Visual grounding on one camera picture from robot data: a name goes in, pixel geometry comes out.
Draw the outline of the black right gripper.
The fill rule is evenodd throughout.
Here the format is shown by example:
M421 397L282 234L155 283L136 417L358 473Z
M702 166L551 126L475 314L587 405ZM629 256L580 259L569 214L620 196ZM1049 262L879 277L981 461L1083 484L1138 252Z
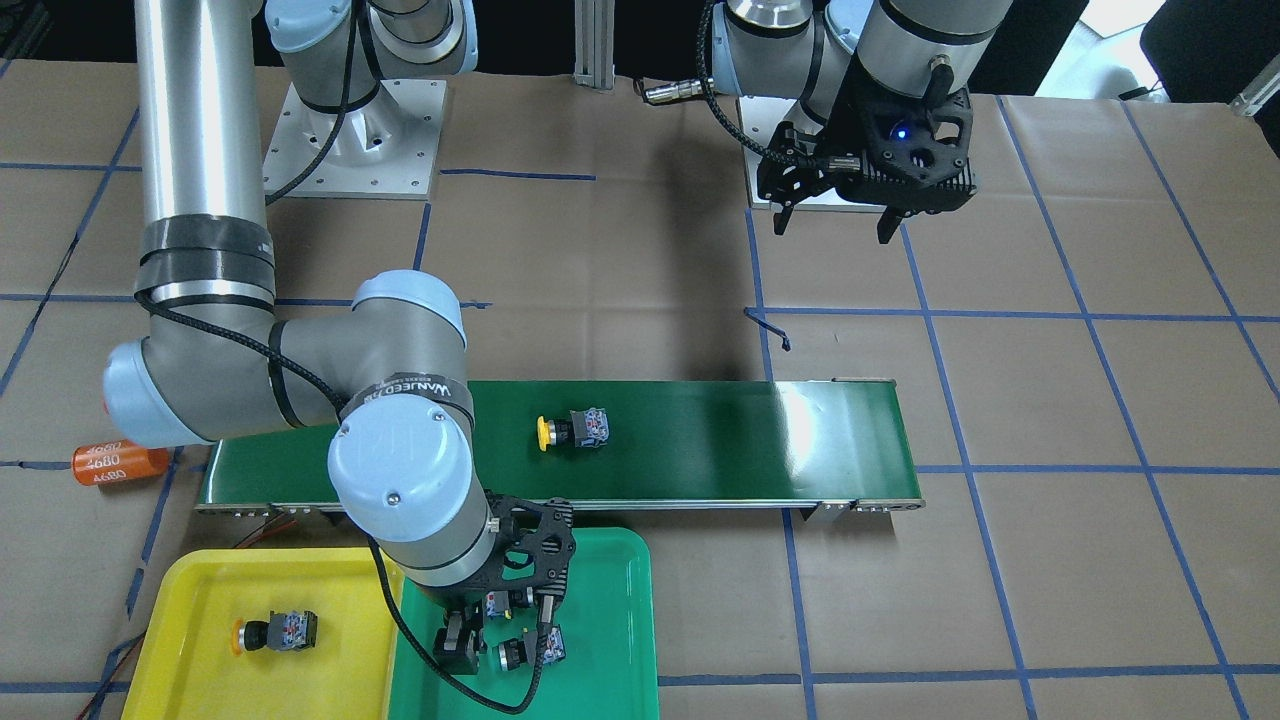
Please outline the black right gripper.
M485 582L415 585L445 610L443 626L436 632L436 664L442 671L456 676L477 675L484 647L484 623L500 618L500 601L494 596L495 589Z

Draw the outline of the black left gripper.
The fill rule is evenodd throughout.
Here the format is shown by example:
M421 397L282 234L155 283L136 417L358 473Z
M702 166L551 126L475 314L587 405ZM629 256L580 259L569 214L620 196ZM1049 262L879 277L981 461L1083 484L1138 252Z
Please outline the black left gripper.
M822 131L805 135L780 123L768 146L774 156L756 169L756 192L773 202L773 233L786 232L799 202L828 190L884 208L876 224L879 245L915 214L966 204L977 193L973 111L966 87L952 88L954 79L951 65L928 65L924 94L913 97L851 65Z

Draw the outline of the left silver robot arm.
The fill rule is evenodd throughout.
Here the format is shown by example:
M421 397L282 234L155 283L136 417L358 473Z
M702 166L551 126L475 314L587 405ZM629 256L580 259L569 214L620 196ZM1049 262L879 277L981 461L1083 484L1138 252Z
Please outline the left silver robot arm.
M759 158L756 196L782 234L827 192L881 208L891 241L919 214L978 190L968 81L1007 1L709 1L698 24L698 91Z

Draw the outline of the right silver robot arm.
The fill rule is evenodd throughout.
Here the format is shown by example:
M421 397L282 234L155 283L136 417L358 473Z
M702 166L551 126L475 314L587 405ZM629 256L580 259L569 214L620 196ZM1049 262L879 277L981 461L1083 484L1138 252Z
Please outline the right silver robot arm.
M247 1L138 1L148 336L114 348L111 421L137 445L210 445L335 423L339 501L431 600L483 593L498 521L474 468L460 301L384 272L340 315L276 316Z

